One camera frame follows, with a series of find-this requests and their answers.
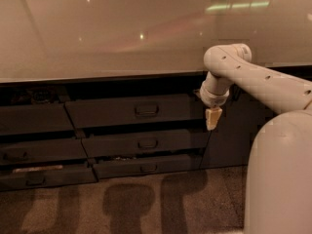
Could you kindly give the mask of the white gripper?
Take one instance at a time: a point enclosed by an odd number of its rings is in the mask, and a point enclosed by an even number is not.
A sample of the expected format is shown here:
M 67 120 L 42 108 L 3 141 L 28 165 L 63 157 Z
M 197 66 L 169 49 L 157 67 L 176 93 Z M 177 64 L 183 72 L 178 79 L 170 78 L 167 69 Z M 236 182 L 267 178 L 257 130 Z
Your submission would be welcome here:
M 208 90 L 205 83 L 202 83 L 199 94 L 201 101 L 208 107 L 205 111 L 206 126 L 209 131 L 212 131 L 216 128 L 222 114 L 220 106 L 226 103 L 229 92 L 226 92 L 224 95 L 215 95 Z

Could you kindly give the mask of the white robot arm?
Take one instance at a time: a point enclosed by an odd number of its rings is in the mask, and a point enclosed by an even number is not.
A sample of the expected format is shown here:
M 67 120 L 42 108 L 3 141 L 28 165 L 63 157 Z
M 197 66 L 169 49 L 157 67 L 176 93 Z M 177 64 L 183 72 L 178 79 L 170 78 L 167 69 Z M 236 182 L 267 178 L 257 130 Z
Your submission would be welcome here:
M 312 234 L 312 82 L 253 64 L 245 44 L 209 48 L 204 65 L 199 97 L 208 130 L 232 85 L 276 113 L 253 141 L 244 234 Z

